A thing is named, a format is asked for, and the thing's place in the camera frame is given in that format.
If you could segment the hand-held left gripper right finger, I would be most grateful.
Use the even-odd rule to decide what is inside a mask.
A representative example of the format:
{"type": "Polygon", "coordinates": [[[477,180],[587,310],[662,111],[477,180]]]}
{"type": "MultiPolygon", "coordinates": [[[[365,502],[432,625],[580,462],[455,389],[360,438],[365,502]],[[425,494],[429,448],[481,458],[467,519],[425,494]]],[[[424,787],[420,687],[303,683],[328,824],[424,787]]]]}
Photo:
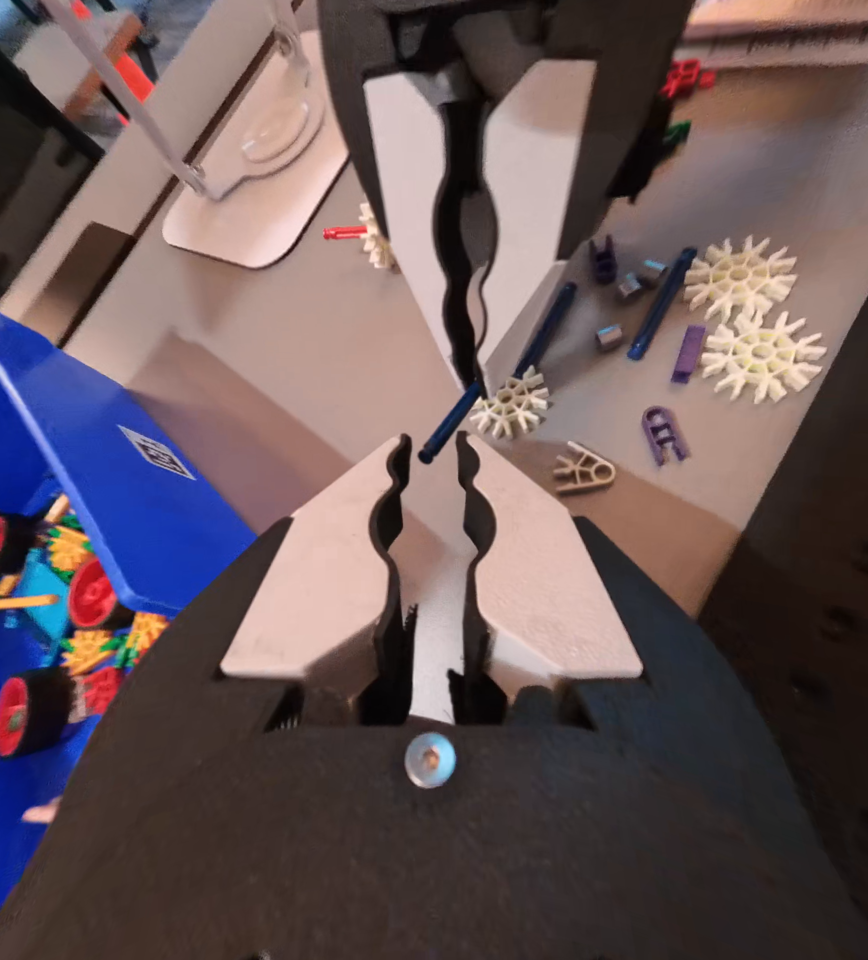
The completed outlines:
{"type": "Polygon", "coordinates": [[[628,681],[644,664],[568,508],[497,450],[456,436],[465,575],[460,711],[505,711],[522,690],[628,681]]]}

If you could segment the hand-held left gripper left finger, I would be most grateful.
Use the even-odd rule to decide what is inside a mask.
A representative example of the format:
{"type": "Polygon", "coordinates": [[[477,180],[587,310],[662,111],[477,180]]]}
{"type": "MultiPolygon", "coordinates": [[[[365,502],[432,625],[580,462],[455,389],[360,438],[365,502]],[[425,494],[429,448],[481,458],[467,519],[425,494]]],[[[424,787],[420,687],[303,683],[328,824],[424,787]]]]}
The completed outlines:
{"type": "Polygon", "coordinates": [[[330,690],[361,711],[409,709],[414,621],[390,548],[411,454],[407,434],[389,438],[289,516],[224,676],[330,690]]]}

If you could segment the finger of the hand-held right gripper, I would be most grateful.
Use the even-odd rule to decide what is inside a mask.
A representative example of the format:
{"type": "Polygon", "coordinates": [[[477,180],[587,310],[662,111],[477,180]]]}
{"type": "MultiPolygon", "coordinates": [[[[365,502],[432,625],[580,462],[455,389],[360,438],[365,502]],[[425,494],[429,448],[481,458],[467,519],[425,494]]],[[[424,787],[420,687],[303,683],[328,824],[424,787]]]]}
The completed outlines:
{"type": "Polygon", "coordinates": [[[462,238],[462,171],[478,119],[460,63],[398,72],[363,85],[383,220],[393,254],[460,387],[479,380],[468,308],[474,265],[462,238]]]}
{"type": "Polygon", "coordinates": [[[477,362],[486,385],[517,365],[539,300],[569,258],[560,251],[597,60],[543,58],[489,114],[482,180],[488,199],[475,254],[477,362]]]}

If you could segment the colourful toy construction model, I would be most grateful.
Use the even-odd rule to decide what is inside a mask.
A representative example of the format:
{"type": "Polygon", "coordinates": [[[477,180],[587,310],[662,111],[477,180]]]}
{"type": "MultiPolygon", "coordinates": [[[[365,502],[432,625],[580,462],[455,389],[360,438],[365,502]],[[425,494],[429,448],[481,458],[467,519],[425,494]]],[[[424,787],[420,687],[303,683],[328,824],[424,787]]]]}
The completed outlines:
{"type": "Polygon", "coordinates": [[[359,223],[363,228],[363,253],[375,269],[397,273],[400,270],[388,238],[380,228],[375,212],[367,200],[359,205],[359,223]]]}

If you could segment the grey fan connector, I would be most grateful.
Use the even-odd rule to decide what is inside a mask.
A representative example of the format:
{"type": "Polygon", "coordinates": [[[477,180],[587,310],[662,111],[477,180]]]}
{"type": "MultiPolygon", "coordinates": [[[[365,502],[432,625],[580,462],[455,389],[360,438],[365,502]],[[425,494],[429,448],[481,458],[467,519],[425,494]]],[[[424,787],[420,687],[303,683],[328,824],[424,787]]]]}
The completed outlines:
{"type": "Polygon", "coordinates": [[[566,452],[556,457],[552,470],[553,490],[558,497],[606,490],[616,482],[616,466],[575,440],[566,442],[566,452]]]}

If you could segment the blue storage bin with tag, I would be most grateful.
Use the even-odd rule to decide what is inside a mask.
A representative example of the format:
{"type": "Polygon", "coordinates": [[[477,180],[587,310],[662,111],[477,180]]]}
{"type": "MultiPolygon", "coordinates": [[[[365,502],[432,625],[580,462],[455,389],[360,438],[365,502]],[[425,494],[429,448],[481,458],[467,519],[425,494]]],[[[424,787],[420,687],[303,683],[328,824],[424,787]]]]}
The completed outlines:
{"type": "MultiPolygon", "coordinates": [[[[0,514],[38,520],[67,496],[113,599],[174,618],[254,534],[116,381],[0,313],[0,514]]],[[[0,687],[62,638],[0,612],[0,687]]],[[[0,758],[0,906],[44,836],[26,809],[60,794],[96,722],[19,759],[0,758]]]]}

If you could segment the white snowflake connector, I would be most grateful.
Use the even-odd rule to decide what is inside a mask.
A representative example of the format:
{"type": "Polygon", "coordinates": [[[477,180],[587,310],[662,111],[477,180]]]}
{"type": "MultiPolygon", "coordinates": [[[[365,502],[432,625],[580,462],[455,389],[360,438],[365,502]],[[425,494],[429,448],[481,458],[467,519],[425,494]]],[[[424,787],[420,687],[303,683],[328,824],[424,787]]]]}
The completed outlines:
{"type": "Polygon", "coordinates": [[[716,393],[731,401],[745,390],[752,402],[780,402],[790,392],[806,389],[821,372],[828,353],[819,332],[804,334],[805,318],[788,311],[773,318],[757,312],[720,321],[704,341],[700,375],[712,379],[716,393]]]}
{"type": "Polygon", "coordinates": [[[756,242],[749,235],[741,244],[729,239],[711,244],[694,256],[687,269],[682,299],[689,310],[704,308],[704,318],[727,323],[752,318],[783,303],[798,280],[797,258],[786,246],[769,249],[771,240],[756,242]]]}
{"type": "Polygon", "coordinates": [[[531,365],[508,377],[493,395],[477,399],[467,418],[481,434],[496,440],[513,440],[537,430],[549,407],[545,378],[531,365]]]}

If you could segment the pile of toy construction pieces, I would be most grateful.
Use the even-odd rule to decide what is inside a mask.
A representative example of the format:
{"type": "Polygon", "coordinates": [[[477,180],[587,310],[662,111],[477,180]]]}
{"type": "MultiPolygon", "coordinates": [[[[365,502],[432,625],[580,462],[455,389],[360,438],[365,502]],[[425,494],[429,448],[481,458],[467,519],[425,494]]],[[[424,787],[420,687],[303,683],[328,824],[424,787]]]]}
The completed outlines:
{"type": "Polygon", "coordinates": [[[116,569],[157,545],[161,530],[149,503],[127,494],[104,503],[104,510],[85,506],[52,476],[35,474],[33,482],[18,486],[0,482],[0,512],[36,521],[23,571],[0,578],[0,596],[60,597],[56,606],[0,610],[0,689],[9,677],[42,667],[61,667],[75,686],[68,726],[56,746],[0,757],[0,832],[18,821],[48,819],[92,726],[173,618],[157,611],[152,600],[129,598],[126,583],[115,583],[116,569]],[[134,611],[126,629],[75,630],[68,618],[73,574],[93,557],[119,601],[134,611]]]}

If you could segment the instruction leaflet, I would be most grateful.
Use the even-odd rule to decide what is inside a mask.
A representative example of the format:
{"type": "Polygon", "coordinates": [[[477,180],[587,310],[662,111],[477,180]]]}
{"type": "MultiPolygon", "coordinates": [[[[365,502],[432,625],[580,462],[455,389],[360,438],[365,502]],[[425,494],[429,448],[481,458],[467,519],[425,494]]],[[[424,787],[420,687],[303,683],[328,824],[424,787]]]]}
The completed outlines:
{"type": "Polygon", "coordinates": [[[676,59],[714,70],[868,66],[868,1],[697,2],[676,59]]]}

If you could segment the red fan connector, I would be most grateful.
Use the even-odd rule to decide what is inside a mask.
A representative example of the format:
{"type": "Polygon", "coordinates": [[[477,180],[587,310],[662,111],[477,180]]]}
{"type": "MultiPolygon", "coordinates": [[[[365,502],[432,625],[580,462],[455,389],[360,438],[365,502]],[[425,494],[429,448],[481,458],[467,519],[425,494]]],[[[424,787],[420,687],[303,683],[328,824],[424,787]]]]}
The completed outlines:
{"type": "Polygon", "coordinates": [[[703,66],[697,58],[676,59],[670,63],[659,95],[668,101],[685,99],[698,90],[711,89],[716,78],[716,70],[703,66]]]}

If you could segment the red spoked toy wheel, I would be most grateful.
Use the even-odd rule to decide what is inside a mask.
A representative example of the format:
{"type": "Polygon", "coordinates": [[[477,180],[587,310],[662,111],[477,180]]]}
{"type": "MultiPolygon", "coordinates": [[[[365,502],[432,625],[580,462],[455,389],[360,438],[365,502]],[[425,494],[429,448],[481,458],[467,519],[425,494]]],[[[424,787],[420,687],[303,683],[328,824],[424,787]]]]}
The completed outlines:
{"type": "Polygon", "coordinates": [[[83,562],[74,572],[67,595],[68,618],[77,631],[128,628],[135,612],[118,599],[99,558],[83,562]]]}

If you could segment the wide black toy tyre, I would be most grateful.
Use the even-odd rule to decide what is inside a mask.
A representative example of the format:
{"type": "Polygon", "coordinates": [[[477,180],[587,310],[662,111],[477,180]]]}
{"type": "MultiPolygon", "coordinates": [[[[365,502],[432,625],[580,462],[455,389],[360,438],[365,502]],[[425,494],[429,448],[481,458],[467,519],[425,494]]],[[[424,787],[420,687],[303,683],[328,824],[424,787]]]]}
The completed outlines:
{"type": "Polygon", "coordinates": [[[0,758],[15,759],[58,745],[74,704],[75,685],[62,667],[8,677],[0,688],[0,758]]]}

